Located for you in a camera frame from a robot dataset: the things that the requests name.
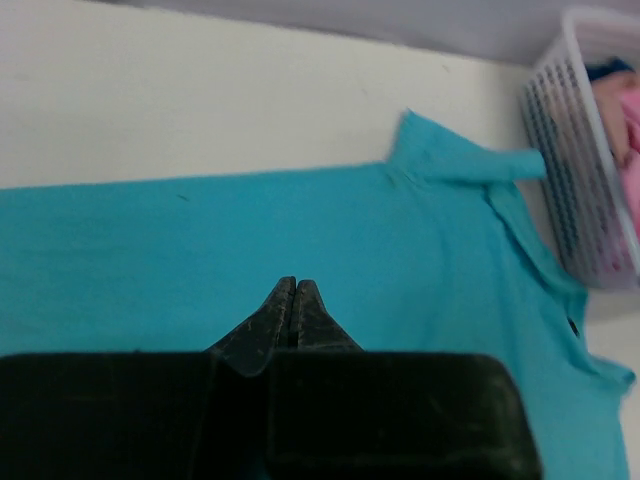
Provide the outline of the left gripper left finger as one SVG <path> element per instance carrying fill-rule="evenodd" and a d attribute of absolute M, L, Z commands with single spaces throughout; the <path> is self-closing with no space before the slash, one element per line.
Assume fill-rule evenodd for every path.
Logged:
<path fill-rule="evenodd" d="M 296 281 L 199 352 L 19 354 L 1 361 L 5 479 L 263 479 L 265 369 Z"/>

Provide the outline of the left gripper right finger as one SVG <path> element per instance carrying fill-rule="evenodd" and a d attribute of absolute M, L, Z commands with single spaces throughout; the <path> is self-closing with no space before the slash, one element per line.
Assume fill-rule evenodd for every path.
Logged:
<path fill-rule="evenodd" d="M 274 479 L 539 479 L 519 391 L 484 354 L 361 349 L 316 284 L 296 284 L 268 373 Z"/>

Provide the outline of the teal t shirt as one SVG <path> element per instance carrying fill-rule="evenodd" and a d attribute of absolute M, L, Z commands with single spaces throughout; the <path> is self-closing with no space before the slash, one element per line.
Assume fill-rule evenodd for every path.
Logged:
<path fill-rule="evenodd" d="M 5 190 L 1 351 L 201 350 L 312 279 L 365 348 L 503 362 L 547 478 L 625 479 L 635 376 L 579 335 L 586 290 L 517 188 L 544 175 L 410 112 L 383 163 Z"/>

